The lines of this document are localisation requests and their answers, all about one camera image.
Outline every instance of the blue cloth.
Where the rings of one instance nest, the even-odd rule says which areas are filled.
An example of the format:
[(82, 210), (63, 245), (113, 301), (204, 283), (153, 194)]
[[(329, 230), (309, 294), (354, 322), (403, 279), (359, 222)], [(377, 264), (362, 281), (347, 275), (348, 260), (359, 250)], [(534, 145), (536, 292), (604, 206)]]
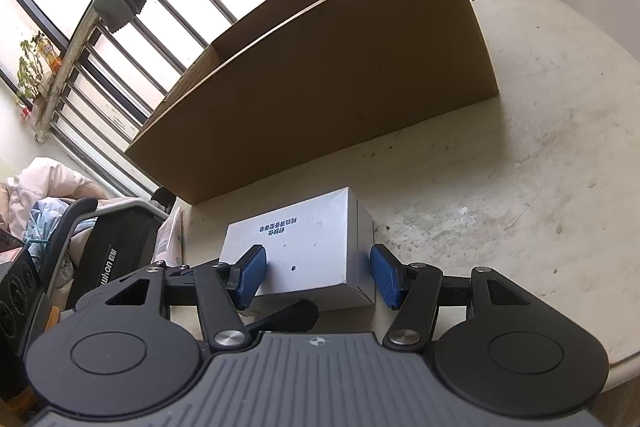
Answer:
[[(22, 240), (25, 243), (30, 239), (48, 241), (68, 206), (67, 203), (58, 198), (44, 198), (43, 200), (36, 201), (31, 207), (31, 216), (27, 221)], [(92, 219), (81, 221), (74, 230), (72, 237), (76, 235), (76, 233), (82, 232), (82, 230), (93, 227), (96, 219), (97, 217), (92, 217)], [(33, 243), (29, 247), (29, 254), (31, 254), (36, 270), (40, 270), (46, 248), (47, 245), (39, 243)]]

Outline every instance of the black chair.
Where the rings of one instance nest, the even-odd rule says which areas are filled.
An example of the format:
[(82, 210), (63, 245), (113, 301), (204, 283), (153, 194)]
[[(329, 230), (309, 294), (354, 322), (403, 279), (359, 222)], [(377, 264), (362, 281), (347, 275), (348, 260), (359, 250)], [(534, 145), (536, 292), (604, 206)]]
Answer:
[(149, 264), (156, 235), (168, 217), (148, 201), (124, 200), (98, 208), (95, 198), (80, 198), (72, 203), (51, 234), (39, 276), (47, 295), (54, 289), (56, 274), (76, 226), (85, 219), (97, 217), (84, 247), (82, 259), (74, 267), (74, 282), (66, 309), (79, 298), (102, 284), (122, 277)]

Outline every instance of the blue gripper pad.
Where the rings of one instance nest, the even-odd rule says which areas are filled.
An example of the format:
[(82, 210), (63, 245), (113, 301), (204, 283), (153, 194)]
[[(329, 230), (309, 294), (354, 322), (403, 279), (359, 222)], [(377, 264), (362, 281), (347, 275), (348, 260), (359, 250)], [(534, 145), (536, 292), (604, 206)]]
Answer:
[(254, 299), (260, 284), (267, 273), (267, 252), (260, 247), (252, 258), (244, 264), (240, 272), (238, 288), (231, 295), (231, 299), (238, 310), (245, 310)]
[(378, 249), (378, 245), (371, 247), (370, 267), (371, 276), (376, 282), (385, 304), (392, 310), (400, 309), (402, 305), (402, 289), (398, 270), (385, 259)]

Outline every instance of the table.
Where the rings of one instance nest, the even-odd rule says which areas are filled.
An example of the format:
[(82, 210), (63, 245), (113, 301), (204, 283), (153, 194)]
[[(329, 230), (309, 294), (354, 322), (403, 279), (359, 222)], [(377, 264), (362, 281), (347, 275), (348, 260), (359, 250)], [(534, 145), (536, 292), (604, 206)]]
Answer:
[[(446, 275), (497, 269), (593, 333), (616, 386), (640, 375), (640, 64), (558, 0), (474, 9), (499, 97), (194, 206), (185, 261), (218, 257), (229, 223), (350, 186), (376, 242)], [(317, 329), (380, 337), (392, 318), (378, 298)], [(436, 336), (462, 319), (441, 311)]]

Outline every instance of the logo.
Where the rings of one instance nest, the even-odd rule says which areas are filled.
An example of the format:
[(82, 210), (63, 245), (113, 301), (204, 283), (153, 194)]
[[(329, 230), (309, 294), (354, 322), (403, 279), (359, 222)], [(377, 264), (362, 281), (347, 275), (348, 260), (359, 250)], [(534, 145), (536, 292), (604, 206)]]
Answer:
[(109, 275), (111, 274), (111, 267), (113, 266), (114, 261), (116, 260), (118, 252), (116, 252), (113, 248), (109, 251), (109, 256), (107, 257), (107, 262), (104, 264), (104, 268), (102, 268), (102, 273), (100, 274), (100, 286), (103, 284), (107, 284), (109, 282)]
[(312, 346), (320, 347), (320, 346), (324, 346), (324, 344), (326, 344), (326, 339), (324, 339), (322, 337), (312, 337), (307, 342), (309, 344), (311, 344)]
[(293, 225), (293, 223), (297, 222), (297, 220), (298, 220), (297, 217), (292, 217), (291, 219), (287, 219), (286, 221), (278, 221), (277, 223), (271, 223), (270, 225), (260, 227), (260, 232), (268, 232), (269, 235), (283, 233), (287, 225)]

